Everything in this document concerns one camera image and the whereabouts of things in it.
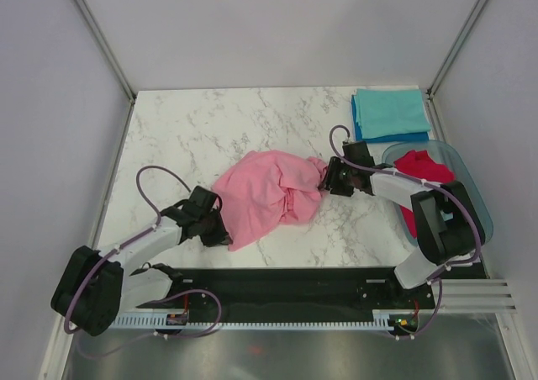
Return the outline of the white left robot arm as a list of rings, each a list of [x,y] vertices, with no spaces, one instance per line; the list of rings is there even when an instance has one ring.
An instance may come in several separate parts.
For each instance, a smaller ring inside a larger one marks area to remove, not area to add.
[[[203,187],[162,209],[155,223],[141,233],[103,250],[85,245],[71,254],[50,301],[63,316],[69,331],[101,335],[117,316],[156,301],[175,307],[184,298],[177,273],[166,265],[144,264],[192,238],[203,245],[229,245],[232,241],[221,216],[222,198]]]

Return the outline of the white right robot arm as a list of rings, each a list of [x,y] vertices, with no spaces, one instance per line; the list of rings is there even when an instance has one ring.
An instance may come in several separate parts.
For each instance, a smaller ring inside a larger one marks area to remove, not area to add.
[[[321,184],[325,191],[350,197],[358,190],[412,213],[418,245],[393,269],[393,280],[384,288],[392,306],[406,306],[416,287],[479,257],[485,233],[462,182],[431,182],[391,165],[375,165],[364,142],[346,142],[343,151],[330,158]]]

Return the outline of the pink t shirt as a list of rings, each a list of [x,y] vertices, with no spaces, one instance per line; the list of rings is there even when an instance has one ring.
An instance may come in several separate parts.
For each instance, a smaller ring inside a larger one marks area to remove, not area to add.
[[[319,189],[328,165],[279,150],[251,151],[212,186],[222,201],[224,226],[238,251],[281,224],[307,224],[324,194]]]

